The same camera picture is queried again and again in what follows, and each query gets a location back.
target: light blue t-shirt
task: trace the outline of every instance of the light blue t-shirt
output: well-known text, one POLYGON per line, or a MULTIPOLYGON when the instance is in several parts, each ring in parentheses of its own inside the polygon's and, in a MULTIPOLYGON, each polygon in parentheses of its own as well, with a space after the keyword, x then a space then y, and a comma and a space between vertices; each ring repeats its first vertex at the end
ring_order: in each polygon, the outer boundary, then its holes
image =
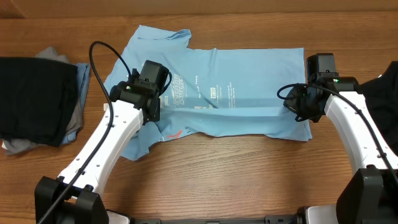
MULTIPOLYGON (((124 49, 122 57, 131 70, 140 72, 151 60, 167 67, 172 81, 160 96, 160 121, 145 124, 122 156, 136 160, 156 142, 198 132, 312 138, 308 121, 296 122, 295 114, 276 95, 284 85, 305 83, 303 48, 193 50, 187 48, 191 36, 186 29, 172 32, 140 26, 124 49)), ((108 92, 126 81, 126 75, 118 60, 105 81, 108 92)))

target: black cloth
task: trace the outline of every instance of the black cloth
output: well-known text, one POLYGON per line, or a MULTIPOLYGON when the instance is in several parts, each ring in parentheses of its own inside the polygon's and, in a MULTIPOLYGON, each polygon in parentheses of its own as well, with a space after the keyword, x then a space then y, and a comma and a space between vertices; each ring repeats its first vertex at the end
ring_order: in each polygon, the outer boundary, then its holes
POLYGON ((77 67, 0 57, 0 139, 59 146, 78 99, 77 67))
POLYGON ((387 144, 398 155, 398 62, 380 78, 361 85, 366 106, 387 144))

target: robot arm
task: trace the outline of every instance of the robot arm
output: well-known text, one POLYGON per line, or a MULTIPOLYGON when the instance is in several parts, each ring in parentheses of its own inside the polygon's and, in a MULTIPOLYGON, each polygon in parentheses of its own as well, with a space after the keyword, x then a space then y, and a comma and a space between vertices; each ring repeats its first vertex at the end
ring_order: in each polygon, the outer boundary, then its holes
MULTIPOLYGON (((132 103, 117 100, 113 102, 114 119, 108 137, 90 161, 83 174, 73 184, 74 187, 84 189, 86 186, 102 196, 108 177, 132 136, 138 132, 143 122, 142 110, 138 110, 132 103)), ((89 138, 84 148, 76 158, 59 174, 64 184, 69 184, 77 170, 87 160, 97 142, 101 139, 109 122, 109 108, 101 122, 89 138)))
MULTIPOLYGON (((361 109, 363 115, 370 122, 377 139, 393 169, 398 169, 398 157, 381 136, 376 124, 366 107, 365 97, 355 91, 340 92, 345 98, 361 109)), ((387 169, 379 151, 363 120, 346 102, 337 96, 329 96, 326 101, 325 114, 336 127, 346 149, 353 173, 360 168, 373 165, 378 169, 387 169)))

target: wood grain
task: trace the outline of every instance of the wood grain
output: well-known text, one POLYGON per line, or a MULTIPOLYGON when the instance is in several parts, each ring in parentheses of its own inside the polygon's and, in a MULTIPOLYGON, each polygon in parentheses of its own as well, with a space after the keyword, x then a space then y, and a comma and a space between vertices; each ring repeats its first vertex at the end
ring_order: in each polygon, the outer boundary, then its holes
POLYGON ((13 0, 26 18, 398 11, 396 0, 13 0))
MULTIPOLYGON (((88 62, 93 41, 122 52, 139 24, 191 29, 193 49, 305 47, 306 57, 333 52, 340 74, 360 83, 398 59, 398 12, 5 20, 0 56, 33 56, 52 45, 72 62, 88 62)), ((116 57, 104 47, 94 55, 104 80, 116 57)), ((78 154, 100 121, 104 102, 91 76, 85 125, 73 144, 0 154, 0 223, 34 223, 36 183, 43 175, 56 177, 78 154)), ((327 118, 311 128, 309 142, 195 134, 157 144, 136 162, 118 160, 103 201, 136 218, 165 220, 262 217, 335 203, 352 175, 348 157, 327 118)))
POLYGON ((1 0, 0 1, 0 19, 2 18, 23 18, 24 16, 15 6, 12 0, 1 0))

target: table surface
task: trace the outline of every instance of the table surface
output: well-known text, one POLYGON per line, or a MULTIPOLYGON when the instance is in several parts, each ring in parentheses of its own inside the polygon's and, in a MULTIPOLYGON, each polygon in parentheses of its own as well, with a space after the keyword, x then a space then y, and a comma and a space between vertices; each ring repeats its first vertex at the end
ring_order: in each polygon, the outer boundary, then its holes
MULTIPOLYGON (((33 57, 54 46, 72 62, 88 62, 93 41, 122 52, 139 24, 191 29, 192 49, 304 47, 305 57, 332 52, 340 74, 360 83, 398 59, 398 12, 0 20, 0 56, 33 57)), ((104 80, 116 56, 97 47, 94 58, 104 80)), ((0 223, 34 223, 37 182, 43 175, 56 177, 79 153, 103 115, 104 102, 92 75, 84 128, 74 143, 9 157, 0 153, 0 223)), ((311 129, 309 142, 194 134, 160 143, 136 162, 118 160, 103 202, 135 218, 164 220, 263 217, 335 203, 352 176, 351 166, 326 117, 311 129)))

